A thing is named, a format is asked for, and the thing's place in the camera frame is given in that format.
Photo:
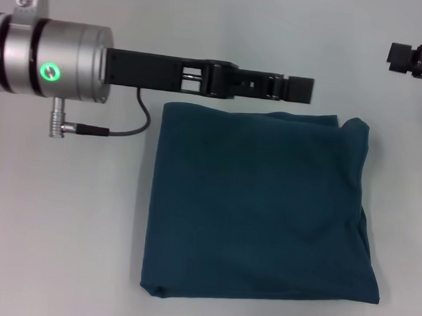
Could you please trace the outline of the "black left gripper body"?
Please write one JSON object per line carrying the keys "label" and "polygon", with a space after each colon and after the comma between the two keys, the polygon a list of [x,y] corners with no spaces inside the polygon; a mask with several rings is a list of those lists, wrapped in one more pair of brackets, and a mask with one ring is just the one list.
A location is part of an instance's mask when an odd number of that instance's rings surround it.
{"label": "black left gripper body", "polygon": [[106,50],[105,84],[231,99],[225,74],[238,66],[213,59]]}

